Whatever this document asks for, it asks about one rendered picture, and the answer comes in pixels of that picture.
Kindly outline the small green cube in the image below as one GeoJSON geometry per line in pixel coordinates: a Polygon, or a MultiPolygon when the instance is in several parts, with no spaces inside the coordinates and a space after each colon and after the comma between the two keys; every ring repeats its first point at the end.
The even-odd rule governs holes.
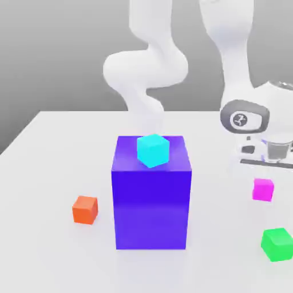
{"type": "Polygon", "coordinates": [[[290,260],[293,258],[293,237],[285,228],[266,229],[261,248],[271,262],[290,260]]]}

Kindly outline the large blue box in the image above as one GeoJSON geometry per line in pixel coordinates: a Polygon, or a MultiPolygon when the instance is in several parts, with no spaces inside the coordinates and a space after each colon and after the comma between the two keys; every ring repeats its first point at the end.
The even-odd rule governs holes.
{"type": "Polygon", "coordinates": [[[192,168],[184,138],[168,136],[169,162],[148,168],[137,159],[137,137],[117,139],[112,164],[118,250],[186,248],[192,168]]]}

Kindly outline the small orange cube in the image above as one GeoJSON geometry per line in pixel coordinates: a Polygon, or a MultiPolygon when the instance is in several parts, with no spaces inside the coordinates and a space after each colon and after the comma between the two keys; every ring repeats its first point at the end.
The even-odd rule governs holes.
{"type": "Polygon", "coordinates": [[[72,206],[75,223],[92,225],[98,215],[98,201],[96,197],[79,196],[72,206]]]}

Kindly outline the small magenta cube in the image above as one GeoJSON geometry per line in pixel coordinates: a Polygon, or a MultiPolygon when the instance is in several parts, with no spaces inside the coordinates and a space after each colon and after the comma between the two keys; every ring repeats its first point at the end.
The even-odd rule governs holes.
{"type": "Polygon", "coordinates": [[[274,183],[270,179],[254,179],[252,199],[271,202],[274,192],[274,183]]]}

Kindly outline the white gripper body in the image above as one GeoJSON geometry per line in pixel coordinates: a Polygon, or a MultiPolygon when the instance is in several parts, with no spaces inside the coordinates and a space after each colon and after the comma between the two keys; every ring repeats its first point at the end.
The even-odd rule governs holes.
{"type": "Polygon", "coordinates": [[[293,164],[241,159],[237,164],[237,175],[241,177],[293,176],[293,164]]]}

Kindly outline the small cyan cube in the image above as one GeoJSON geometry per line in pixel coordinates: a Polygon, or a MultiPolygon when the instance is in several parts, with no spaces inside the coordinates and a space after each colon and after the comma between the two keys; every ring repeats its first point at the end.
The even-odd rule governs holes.
{"type": "Polygon", "coordinates": [[[148,168],[169,162],[170,142],[163,136],[152,134],[137,139],[137,159],[148,168]]]}

